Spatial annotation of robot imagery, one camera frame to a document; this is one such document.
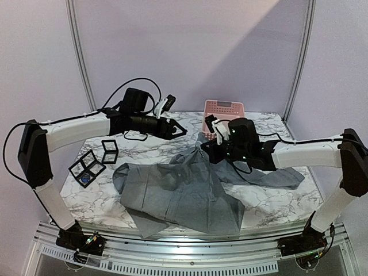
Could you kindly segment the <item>grey button-up shirt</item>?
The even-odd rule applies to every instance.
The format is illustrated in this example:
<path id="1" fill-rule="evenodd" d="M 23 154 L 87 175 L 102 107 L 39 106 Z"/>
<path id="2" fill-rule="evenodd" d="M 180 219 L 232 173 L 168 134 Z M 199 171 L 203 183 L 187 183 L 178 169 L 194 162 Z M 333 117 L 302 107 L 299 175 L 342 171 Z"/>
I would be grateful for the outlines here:
<path id="1" fill-rule="evenodd" d="M 304 180 L 291 167 L 240 175 L 226 160 L 208 163 L 200 146 L 206 141 L 199 134 L 194 146 L 167 164 L 124 163 L 114 171 L 112 180 L 120 202 L 143 238 L 172 224 L 207 234 L 237 235 L 245 207 L 225 192 L 224 184 L 295 190 Z"/>

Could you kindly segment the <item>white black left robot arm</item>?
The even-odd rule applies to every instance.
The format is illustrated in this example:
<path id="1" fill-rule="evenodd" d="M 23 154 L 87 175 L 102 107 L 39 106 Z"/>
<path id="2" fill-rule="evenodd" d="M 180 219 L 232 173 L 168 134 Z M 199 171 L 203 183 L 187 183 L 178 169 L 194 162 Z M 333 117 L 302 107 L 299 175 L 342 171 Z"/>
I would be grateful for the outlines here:
<path id="1" fill-rule="evenodd" d="M 80 254 L 102 256 L 106 239 L 98 232 L 87 235 L 68 209 L 60 191 L 67 178 L 66 172 L 54 174 L 52 152 L 68 148 L 95 137 L 114 136 L 129 131 L 146 133 L 163 140 L 172 140 L 187 133 L 175 119 L 163 117 L 176 98 L 173 95 L 155 101 L 150 111 L 145 109 L 150 93 L 128 88 L 120 102 L 80 116 L 51 122 L 29 120 L 24 128 L 18 150 L 18 162 L 25 175 L 24 182 L 58 227 L 56 245 Z"/>

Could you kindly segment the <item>round blue badge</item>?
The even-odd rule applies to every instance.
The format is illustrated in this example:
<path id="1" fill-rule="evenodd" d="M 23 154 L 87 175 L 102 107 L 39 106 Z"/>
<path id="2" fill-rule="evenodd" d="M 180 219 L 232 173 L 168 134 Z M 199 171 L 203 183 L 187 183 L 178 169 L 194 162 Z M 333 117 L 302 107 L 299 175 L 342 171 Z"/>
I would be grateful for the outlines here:
<path id="1" fill-rule="evenodd" d="M 87 183 L 89 180 L 90 180 L 89 177 L 82 177 L 81 178 L 82 183 Z"/>

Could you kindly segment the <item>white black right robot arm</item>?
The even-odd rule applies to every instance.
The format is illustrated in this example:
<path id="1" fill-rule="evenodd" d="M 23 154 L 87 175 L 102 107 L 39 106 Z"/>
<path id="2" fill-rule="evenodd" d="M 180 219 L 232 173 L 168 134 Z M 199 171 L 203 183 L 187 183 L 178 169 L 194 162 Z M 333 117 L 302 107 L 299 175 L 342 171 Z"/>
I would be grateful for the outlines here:
<path id="1" fill-rule="evenodd" d="M 220 119 L 213 115 L 204 119 L 215 138 L 201 148 L 213 164 L 226 160 L 234 166 L 245 163 L 246 173 L 253 170 L 274 171 L 287 168 L 330 167 L 340 169 L 338 184 L 319 208 L 308 217 L 298 235 L 278 239 L 282 256 L 295 255 L 304 262 L 316 262 L 331 249 L 334 221 L 353 200 L 367 194 L 367 146 L 354 129 L 312 140 L 285 140 L 278 133 L 261 134 L 252 120 L 239 117 Z"/>

